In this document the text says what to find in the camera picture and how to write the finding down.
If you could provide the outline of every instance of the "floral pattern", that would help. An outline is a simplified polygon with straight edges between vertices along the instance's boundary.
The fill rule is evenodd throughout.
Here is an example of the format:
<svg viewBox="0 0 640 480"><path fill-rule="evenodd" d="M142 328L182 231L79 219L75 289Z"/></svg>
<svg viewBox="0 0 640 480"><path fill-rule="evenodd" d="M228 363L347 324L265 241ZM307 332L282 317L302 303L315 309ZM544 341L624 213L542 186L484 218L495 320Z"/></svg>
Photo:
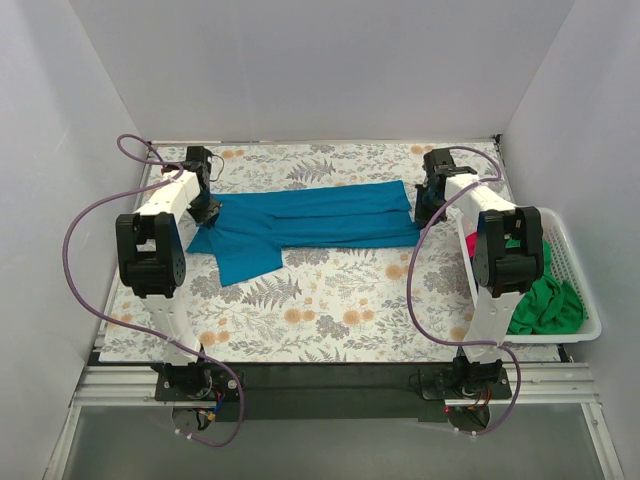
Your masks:
<svg viewBox="0 0 640 480"><path fill-rule="evenodd" d="M490 155L491 143L470 144ZM432 145L243 145L213 147L226 167L212 190L266 192L384 182L401 179L408 198L424 180L422 155ZM161 147L167 161L182 160L184 147ZM467 152L459 159L481 174L484 160ZM212 178L221 160L213 159ZM148 184L161 177L152 167ZM509 198L506 184L495 191ZM445 339L461 340L473 303L455 226L457 211L438 224L416 262L411 292L422 325ZM196 232L185 216L179 225L186 247ZM283 251L284 268L222 287L212 255L186 255L183 299L191 327L205 351L222 361L426 362L449 361L454 348L434 344L413 327L406 308L411 248L298 248ZM117 280L110 313L153 328L150 315ZM122 327L106 328L102 361L160 361L167 346ZM518 345L524 361L557 361L555 345Z"/></svg>

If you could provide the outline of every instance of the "white backdrop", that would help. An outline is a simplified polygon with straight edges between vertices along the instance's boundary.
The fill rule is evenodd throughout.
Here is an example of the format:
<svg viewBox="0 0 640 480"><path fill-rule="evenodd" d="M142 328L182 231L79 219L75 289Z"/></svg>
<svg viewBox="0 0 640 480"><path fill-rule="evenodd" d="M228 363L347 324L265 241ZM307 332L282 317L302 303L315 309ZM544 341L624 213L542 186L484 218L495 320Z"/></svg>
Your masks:
<svg viewBox="0 0 640 480"><path fill-rule="evenodd" d="M155 140L501 133L572 0L71 0Z"/></svg>
<svg viewBox="0 0 640 480"><path fill-rule="evenodd" d="M576 2L504 136L516 200L569 227L603 321L589 362L627 478L640 478L640 4Z"/></svg>
<svg viewBox="0 0 640 480"><path fill-rule="evenodd" d="M0 15L0 478L42 478L97 322L65 284L61 245L89 203L136 186L138 164L115 148L135 131L66 0L4 0ZM103 207L78 228L73 269L103 305L115 265Z"/></svg>

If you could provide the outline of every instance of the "glass surface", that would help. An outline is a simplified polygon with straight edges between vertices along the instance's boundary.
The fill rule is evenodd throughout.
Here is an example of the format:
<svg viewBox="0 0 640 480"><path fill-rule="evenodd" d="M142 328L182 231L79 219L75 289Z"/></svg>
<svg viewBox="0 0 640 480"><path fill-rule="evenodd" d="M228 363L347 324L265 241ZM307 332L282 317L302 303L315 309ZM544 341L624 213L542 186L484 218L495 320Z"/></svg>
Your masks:
<svg viewBox="0 0 640 480"><path fill-rule="evenodd" d="M492 407L497 418L504 407ZM233 424L214 424L221 439ZM223 449L173 433L168 407L83 407L65 479L603 478L580 405L520 405L472 441L407 420L252 421Z"/></svg>

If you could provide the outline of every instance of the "laundry basket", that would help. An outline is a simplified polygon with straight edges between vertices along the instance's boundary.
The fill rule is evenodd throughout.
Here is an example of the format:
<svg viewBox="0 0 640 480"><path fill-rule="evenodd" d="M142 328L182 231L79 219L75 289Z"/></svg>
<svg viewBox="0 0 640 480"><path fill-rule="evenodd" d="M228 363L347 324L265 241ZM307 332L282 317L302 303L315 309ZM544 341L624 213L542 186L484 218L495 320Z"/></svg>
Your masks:
<svg viewBox="0 0 640 480"><path fill-rule="evenodd" d="M576 333L563 335L507 335L505 342L508 343L576 343L585 340L598 338L602 331L600 317L593 303L593 295L589 290L584 273L580 268L571 240L567 235L567 229L560 217L547 208L538 208L542 221L543 238L551 245L553 260L551 262L551 272L559 282L568 281L580 296L586 310L584 323ZM475 231L475 225L463 214L459 214L457 219L458 236L462 247L462 257L467 271L469 287L473 304L478 301L478 290L473 271L471 269L471 259L467 250L466 237Z"/></svg>

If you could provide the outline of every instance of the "teal cloth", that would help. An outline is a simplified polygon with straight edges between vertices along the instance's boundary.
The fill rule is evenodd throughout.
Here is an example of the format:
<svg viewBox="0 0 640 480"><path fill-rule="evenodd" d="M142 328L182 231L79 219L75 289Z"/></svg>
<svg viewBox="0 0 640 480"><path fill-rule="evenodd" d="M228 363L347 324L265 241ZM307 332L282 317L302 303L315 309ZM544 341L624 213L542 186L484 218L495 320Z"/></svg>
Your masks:
<svg viewBox="0 0 640 480"><path fill-rule="evenodd" d="M408 247L420 235L400 180L216 198L215 226L187 252L215 255L222 286L281 268L284 247Z"/></svg>
<svg viewBox="0 0 640 480"><path fill-rule="evenodd" d="M520 242L509 240L507 248ZM520 300L507 333L510 335L559 335L576 333L585 318L580 297L570 283L559 283L551 273L551 246L545 241L544 273Z"/></svg>

